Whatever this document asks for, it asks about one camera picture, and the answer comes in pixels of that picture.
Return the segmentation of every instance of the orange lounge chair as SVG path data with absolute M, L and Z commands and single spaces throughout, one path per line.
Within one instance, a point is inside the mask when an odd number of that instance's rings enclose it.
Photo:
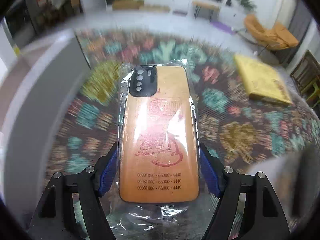
M 280 22 L 276 22 L 271 30 L 265 29 L 255 15 L 249 14 L 244 19 L 244 26 L 257 40 L 259 45 L 269 50 L 293 48 L 298 45 L 298 40 Z

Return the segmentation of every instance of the metal screw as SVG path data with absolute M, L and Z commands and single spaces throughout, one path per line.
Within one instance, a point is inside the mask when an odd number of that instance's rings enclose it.
M 224 171 L 225 171 L 226 173 L 232 173 L 232 172 L 233 172 L 233 168 L 231 168 L 231 167 L 225 167 L 225 168 L 224 168 Z
M 55 179 L 60 178 L 60 176 L 61 176 L 61 172 L 56 172 L 56 173 L 53 175 L 53 177 L 54 177 Z
M 91 172 L 94 171 L 94 167 L 93 167 L 93 166 L 89 166 L 89 167 L 87 167 L 87 168 L 85 169 L 85 171 L 86 171 L 87 173 L 91 173 Z
M 266 177 L 266 175 L 263 172 L 258 172 L 258 177 L 263 179 Z

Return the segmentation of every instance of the plastic packaging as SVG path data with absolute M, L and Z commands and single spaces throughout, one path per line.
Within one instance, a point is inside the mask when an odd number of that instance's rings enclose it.
M 107 217 L 117 239 L 201 239 L 212 218 L 186 64 L 122 66 L 118 176 Z

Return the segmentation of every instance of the yellow book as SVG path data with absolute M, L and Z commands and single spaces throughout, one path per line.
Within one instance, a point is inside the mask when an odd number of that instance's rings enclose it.
M 240 54 L 234 59 L 249 98 L 291 104 L 289 93 L 275 69 Z

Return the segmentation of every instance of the purple yoga mat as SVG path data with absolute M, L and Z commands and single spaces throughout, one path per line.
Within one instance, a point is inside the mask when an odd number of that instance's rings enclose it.
M 218 21 L 213 21 L 211 22 L 211 24 L 216 27 L 219 30 L 222 30 L 226 33 L 230 33 L 231 35 L 234 35 L 235 32 L 231 29 L 230 26 L 223 24 L 222 22 L 218 22 Z

